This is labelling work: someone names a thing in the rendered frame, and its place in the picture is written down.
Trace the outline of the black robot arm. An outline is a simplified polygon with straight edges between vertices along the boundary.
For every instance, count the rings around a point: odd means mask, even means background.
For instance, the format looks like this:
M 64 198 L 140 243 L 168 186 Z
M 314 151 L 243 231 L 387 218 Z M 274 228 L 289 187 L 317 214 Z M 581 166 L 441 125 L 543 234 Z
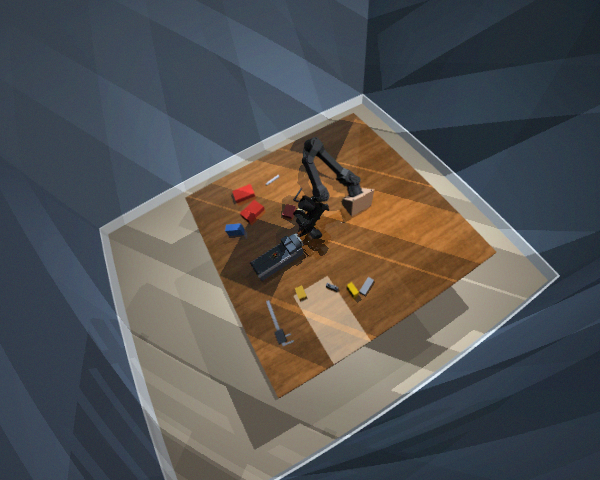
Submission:
M 307 211 L 304 215 L 297 217 L 296 222 L 300 227 L 307 228 L 312 224 L 312 217 L 310 218 L 308 212 L 311 212 L 314 216 L 320 217 L 325 210 L 329 211 L 329 205 L 320 202 L 327 201 L 330 197 L 329 191 L 326 186 L 322 183 L 316 166 L 314 164 L 314 158 L 318 156 L 327 166 L 329 166 L 336 174 L 337 181 L 347 187 L 349 195 L 354 197 L 360 195 L 362 192 L 359 185 L 360 177 L 354 175 L 348 169 L 343 168 L 324 148 L 324 144 L 318 137 L 311 138 L 304 143 L 302 163 L 306 169 L 308 177 L 310 178 L 313 190 L 313 196 L 310 198 L 303 195 L 298 203 L 298 208 Z M 317 203 L 318 202 L 318 203 Z

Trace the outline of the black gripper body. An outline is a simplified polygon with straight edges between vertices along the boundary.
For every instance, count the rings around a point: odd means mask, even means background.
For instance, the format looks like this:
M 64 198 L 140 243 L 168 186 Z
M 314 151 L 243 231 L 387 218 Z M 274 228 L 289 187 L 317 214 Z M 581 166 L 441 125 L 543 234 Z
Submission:
M 319 229 L 314 228 L 314 226 L 316 225 L 315 223 L 317 222 L 317 220 L 320 220 L 320 217 L 314 216 L 311 212 L 308 212 L 308 213 L 309 213 L 308 216 L 310 218 L 312 217 L 313 221 L 312 221 L 312 224 L 309 227 L 307 227 L 306 229 L 308 230 L 308 232 L 310 232 L 310 236 L 313 239 L 320 239 L 322 237 L 322 233 L 319 231 Z M 303 214 L 305 215 L 305 212 L 303 210 L 295 210 L 293 214 L 295 215 L 295 217 L 298 217 Z

